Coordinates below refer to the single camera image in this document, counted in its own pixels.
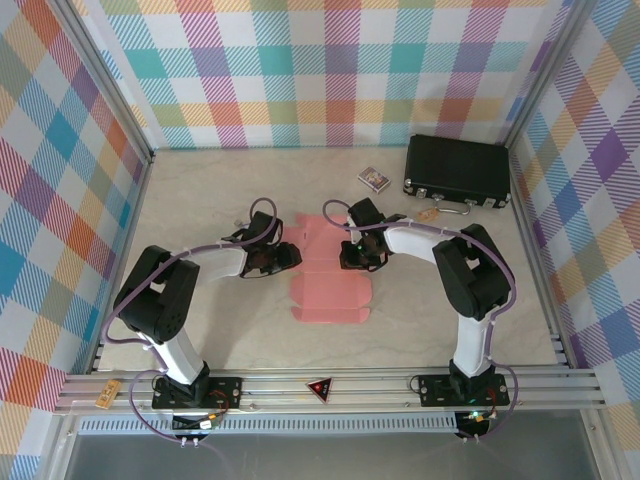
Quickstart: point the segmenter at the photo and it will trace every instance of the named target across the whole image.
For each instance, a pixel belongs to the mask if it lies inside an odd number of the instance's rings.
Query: plaid wall panel
[[[31,479],[143,163],[44,0],[0,12],[0,478]]]
[[[581,366],[640,478],[640,0],[601,0],[514,162]]]
[[[502,140],[573,0],[75,0],[158,147]]]

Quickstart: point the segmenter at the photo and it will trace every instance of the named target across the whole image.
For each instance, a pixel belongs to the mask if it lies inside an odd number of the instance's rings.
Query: red triangle sticker
[[[309,382],[307,383],[307,387],[309,387],[309,390],[311,390],[322,403],[327,403],[329,401],[329,391],[331,390],[332,382],[332,378],[325,378],[323,380]]]

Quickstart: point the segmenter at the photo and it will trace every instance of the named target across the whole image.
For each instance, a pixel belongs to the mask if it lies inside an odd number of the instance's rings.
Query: black briefcase
[[[506,147],[413,135],[403,190],[417,198],[502,208],[511,200]]]

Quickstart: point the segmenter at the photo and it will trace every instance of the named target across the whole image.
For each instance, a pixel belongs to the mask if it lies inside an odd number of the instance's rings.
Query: gray floor
[[[222,453],[151,435],[81,435],[67,480],[590,480],[596,473],[578,412],[519,412],[495,437],[452,434],[219,435]]]

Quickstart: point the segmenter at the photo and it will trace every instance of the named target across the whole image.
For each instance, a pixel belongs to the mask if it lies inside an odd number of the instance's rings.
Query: wooden block
[[[96,407],[104,408],[105,410],[109,409],[120,390],[120,385],[120,382],[117,380],[109,380],[102,389],[102,392],[100,392],[98,400],[96,400]]]
[[[438,211],[435,208],[429,208],[418,214],[418,221],[422,223],[433,222],[438,218]]]

